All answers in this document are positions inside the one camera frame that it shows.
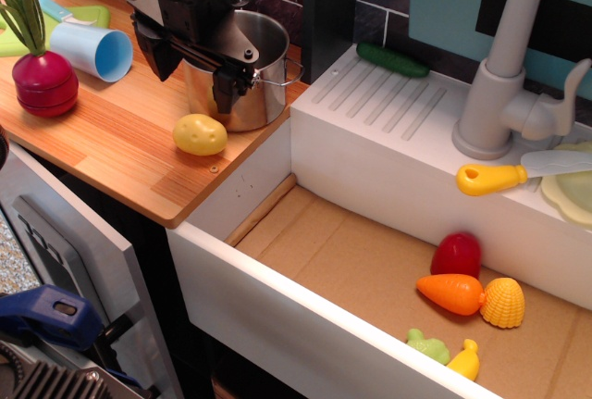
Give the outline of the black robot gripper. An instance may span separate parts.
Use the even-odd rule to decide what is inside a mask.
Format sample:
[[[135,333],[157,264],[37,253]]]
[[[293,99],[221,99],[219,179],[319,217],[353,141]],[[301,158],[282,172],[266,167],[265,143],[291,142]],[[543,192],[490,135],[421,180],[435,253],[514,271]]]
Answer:
[[[138,46],[166,81],[181,60],[210,67],[220,114],[230,114],[254,83],[259,52],[238,28],[235,12],[252,0],[126,0]]]

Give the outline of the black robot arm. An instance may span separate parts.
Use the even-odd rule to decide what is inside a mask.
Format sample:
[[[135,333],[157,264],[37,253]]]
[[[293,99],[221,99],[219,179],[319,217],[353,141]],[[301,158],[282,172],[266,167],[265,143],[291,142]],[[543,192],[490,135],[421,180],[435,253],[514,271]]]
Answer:
[[[241,0],[126,0],[141,51],[165,81],[182,60],[213,73],[213,97],[227,114],[255,83],[259,51],[240,29]]]

